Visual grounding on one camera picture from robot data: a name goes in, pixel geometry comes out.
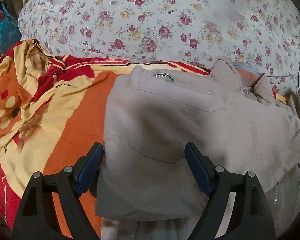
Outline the beige zip jacket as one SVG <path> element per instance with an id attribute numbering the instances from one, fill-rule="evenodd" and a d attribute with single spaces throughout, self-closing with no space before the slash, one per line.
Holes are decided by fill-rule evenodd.
<path id="1" fill-rule="evenodd" d="M 206 76 L 136 66 L 115 80 L 97 184 L 102 239 L 190 235 L 208 198 L 184 157 L 188 142 L 229 172 L 255 172 L 276 235 L 291 226 L 300 211 L 300 119 L 266 76 L 248 91 L 220 58 Z"/>

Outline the blue plastic bag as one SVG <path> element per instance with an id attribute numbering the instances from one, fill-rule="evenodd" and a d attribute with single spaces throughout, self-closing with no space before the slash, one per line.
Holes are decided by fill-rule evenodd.
<path id="1" fill-rule="evenodd" d="M 0 1 L 0 51 L 6 54 L 7 51 L 21 39 L 21 32 L 18 21 L 8 12 L 4 4 Z"/>

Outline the orange red yellow blanket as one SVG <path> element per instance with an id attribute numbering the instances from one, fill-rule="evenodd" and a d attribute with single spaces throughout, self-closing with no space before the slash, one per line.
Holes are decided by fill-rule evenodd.
<path id="1" fill-rule="evenodd" d="M 33 39 L 0 58 L 0 216 L 8 228 L 33 172 L 73 164 L 103 139 L 110 90 L 134 67 L 123 59 L 53 56 Z"/>

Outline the floral white quilt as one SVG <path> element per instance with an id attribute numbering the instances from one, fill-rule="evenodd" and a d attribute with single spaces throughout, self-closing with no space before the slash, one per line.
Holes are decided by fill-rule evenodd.
<path id="1" fill-rule="evenodd" d="M 291 0 L 27 0 L 19 29 L 55 55 L 202 68 L 224 56 L 267 74 L 280 93 L 300 87 L 300 13 Z"/>

